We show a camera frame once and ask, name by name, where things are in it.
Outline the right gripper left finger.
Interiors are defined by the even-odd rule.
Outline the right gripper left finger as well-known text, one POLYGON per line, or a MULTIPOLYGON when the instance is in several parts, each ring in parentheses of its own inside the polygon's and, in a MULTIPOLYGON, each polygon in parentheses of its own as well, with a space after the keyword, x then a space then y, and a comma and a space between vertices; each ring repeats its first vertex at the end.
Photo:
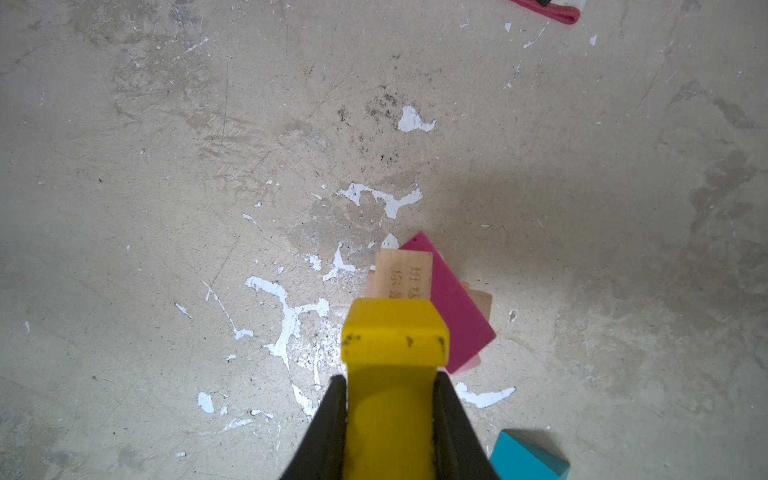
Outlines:
POLYGON ((347 381, 335 375, 281 479, 342 479, 346 426, 347 381))

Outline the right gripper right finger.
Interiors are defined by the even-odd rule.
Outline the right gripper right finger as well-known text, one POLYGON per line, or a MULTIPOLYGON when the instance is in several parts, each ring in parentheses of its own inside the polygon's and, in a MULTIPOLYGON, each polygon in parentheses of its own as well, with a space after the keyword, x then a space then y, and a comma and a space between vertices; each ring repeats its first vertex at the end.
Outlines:
POLYGON ((445 372, 437 373, 432 404, 436 478, 498 480, 445 372))

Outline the teal block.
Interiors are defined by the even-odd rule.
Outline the teal block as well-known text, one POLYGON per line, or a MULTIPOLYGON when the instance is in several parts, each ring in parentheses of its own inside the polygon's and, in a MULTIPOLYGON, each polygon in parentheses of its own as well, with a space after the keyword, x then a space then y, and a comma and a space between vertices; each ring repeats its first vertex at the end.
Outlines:
POLYGON ((566 480, 570 464, 528 443, 510 431, 502 431, 490 456, 501 480, 566 480))

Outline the light pink rectangular block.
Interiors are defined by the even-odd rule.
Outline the light pink rectangular block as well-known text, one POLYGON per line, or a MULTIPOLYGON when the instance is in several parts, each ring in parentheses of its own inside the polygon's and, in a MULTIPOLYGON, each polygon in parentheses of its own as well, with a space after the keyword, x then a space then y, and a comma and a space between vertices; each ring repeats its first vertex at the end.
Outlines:
POLYGON ((455 370, 454 374, 460 374, 466 371, 470 371, 472 369, 479 367, 481 364, 482 364, 481 357, 479 354, 477 354, 472 358, 470 358, 466 363, 464 363, 457 370, 455 370))

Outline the magenta block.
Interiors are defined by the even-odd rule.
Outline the magenta block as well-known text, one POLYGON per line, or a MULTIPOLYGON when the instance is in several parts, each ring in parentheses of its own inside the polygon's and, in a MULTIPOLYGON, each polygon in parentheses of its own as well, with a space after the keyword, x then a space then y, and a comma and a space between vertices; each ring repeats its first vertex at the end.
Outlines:
POLYGON ((424 232, 408 240, 401 250, 433 254, 431 301, 449 329, 449 359, 445 370, 454 374, 489 345, 496 338, 496 332, 424 232))

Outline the yellow arch block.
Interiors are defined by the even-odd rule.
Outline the yellow arch block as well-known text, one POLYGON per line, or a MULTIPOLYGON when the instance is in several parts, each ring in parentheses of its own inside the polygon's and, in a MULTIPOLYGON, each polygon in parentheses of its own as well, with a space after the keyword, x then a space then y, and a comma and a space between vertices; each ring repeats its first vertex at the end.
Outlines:
POLYGON ((341 334, 347 366, 346 479, 433 479, 433 384, 450 334, 428 300, 355 300, 341 334))

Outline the natural wood long block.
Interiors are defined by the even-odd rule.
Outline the natural wood long block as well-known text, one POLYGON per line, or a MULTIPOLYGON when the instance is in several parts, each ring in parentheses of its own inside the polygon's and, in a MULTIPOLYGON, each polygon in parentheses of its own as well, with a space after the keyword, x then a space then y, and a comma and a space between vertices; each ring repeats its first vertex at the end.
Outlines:
POLYGON ((430 252, 381 249, 369 272, 366 297, 430 300, 432 272, 430 252))

